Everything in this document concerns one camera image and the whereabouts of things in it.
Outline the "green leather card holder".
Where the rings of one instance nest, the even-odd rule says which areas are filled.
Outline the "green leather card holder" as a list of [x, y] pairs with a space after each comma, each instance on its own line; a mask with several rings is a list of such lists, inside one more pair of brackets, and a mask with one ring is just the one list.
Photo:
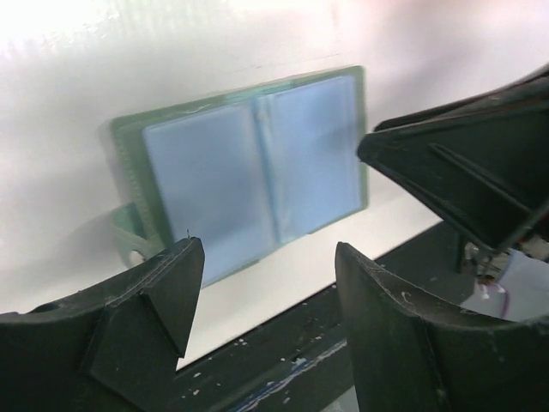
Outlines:
[[313, 72], [114, 118], [130, 200], [114, 209], [127, 266], [197, 237], [202, 282], [365, 209], [365, 71]]

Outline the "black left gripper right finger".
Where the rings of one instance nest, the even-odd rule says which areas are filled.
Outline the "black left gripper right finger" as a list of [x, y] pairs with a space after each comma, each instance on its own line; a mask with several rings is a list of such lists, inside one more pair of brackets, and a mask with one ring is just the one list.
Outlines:
[[347, 243], [335, 276], [361, 410], [547, 410], [547, 318], [471, 312]]

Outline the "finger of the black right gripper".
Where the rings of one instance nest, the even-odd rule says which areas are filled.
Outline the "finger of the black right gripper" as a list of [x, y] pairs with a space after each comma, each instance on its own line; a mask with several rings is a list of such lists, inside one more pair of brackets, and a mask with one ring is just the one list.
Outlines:
[[486, 253], [548, 231], [548, 68], [378, 124], [357, 156]]

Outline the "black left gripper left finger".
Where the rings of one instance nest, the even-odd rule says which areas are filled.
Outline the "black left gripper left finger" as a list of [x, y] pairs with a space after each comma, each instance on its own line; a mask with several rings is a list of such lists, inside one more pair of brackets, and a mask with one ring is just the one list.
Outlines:
[[166, 411], [204, 266], [183, 239], [31, 312], [1, 317], [4, 411]]

